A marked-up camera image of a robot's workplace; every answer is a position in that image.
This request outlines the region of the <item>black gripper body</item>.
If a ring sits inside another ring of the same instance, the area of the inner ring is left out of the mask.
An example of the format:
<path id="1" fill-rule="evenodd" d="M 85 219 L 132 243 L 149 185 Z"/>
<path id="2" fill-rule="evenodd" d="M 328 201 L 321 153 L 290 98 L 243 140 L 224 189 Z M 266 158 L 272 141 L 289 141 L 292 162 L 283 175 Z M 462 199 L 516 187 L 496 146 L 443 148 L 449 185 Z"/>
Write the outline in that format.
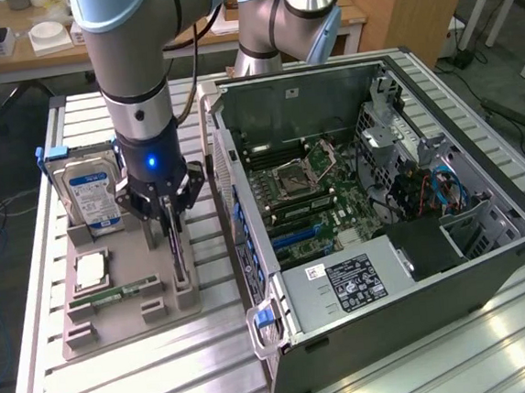
<path id="1" fill-rule="evenodd" d="M 169 196 L 177 211 L 187 202 L 188 192 L 181 184 L 188 176 L 188 168 L 181 154 L 176 124 L 177 121 L 171 119 L 151 139 L 131 139 L 116 133 L 130 188 L 148 198 L 141 210 L 153 219 L 159 215 L 159 198 Z"/>

